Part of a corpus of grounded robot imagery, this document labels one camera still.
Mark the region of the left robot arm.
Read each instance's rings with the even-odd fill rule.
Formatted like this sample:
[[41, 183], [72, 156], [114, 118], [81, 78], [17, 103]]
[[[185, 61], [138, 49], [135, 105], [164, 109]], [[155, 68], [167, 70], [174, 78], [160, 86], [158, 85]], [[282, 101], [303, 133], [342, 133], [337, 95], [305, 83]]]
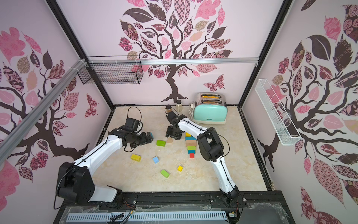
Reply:
[[138, 146], [152, 143], [153, 140], [151, 132], [137, 133], [119, 128], [112, 130], [108, 133], [106, 140], [89, 153], [72, 163], [64, 162], [60, 166], [56, 196], [77, 204], [114, 202], [120, 190], [114, 187], [95, 185], [92, 176], [101, 164], [117, 150], [128, 144], [135, 149]]

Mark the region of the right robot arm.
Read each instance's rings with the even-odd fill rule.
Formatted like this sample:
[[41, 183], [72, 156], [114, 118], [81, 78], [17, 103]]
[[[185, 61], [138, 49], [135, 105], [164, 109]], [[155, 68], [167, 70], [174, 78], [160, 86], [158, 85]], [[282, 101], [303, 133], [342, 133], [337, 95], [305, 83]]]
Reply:
[[166, 116], [170, 123], [166, 136], [180, 140], [183, 133], [193, 136], [199, 146], [202, 157], [209, 161], [219, 180], [219, 188], [222, 200], [226, 205], [235, 203], [240, 195], [237, 185], [231, 178], [224, 159], [224, 145], [215, 128], [202, 127], [184, 115]]

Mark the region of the long teal rectangle block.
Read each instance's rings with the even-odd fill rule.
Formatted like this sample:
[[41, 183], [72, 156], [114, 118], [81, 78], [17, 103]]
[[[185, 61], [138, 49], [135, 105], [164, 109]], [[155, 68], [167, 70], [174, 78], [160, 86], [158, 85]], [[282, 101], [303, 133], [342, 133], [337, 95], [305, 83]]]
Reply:
[[197, 139], [196, 138], [194, 138], [193, 136], [187, 136], [187, 137], [185, 137], [185, 140], [186, 141], [197, 141]]

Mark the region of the printed wood rectangle block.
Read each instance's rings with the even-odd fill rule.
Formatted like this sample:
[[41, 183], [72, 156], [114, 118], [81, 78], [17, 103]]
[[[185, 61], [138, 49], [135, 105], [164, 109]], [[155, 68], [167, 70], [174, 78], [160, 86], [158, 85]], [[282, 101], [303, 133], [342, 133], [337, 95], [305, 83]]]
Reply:
[[186, 143], [186, 147], [196, 147], [197, 143]]

